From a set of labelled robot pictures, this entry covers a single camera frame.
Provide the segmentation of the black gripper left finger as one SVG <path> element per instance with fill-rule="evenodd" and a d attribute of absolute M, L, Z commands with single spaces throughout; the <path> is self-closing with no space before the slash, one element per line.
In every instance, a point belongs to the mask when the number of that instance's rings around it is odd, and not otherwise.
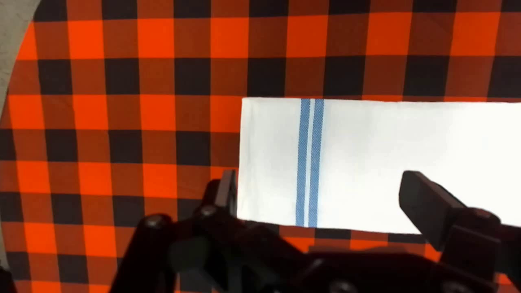
<path fill-rule="evenodd" d="M 217 208 L 222 208 L 229 214 L 235 214 L 237 180 L 235 170 L 227 169 L 219 179 L 211 179 L 203 192 L 201 205 L 198 211 L 201 214 L 211 214 Z"/>

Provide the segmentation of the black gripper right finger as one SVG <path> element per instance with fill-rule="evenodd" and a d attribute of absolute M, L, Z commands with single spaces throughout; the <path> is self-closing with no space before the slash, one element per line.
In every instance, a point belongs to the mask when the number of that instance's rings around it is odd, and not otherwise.
<path fill-rule="evenodd" d="M 486 231 L 493 231 L 499 224 L 496 214 L 466 206 L 419 170 L 401 172 L 398 206 L 419 234 L 437 250 L 444 247 L 453 224 L 463 223 Z"/>

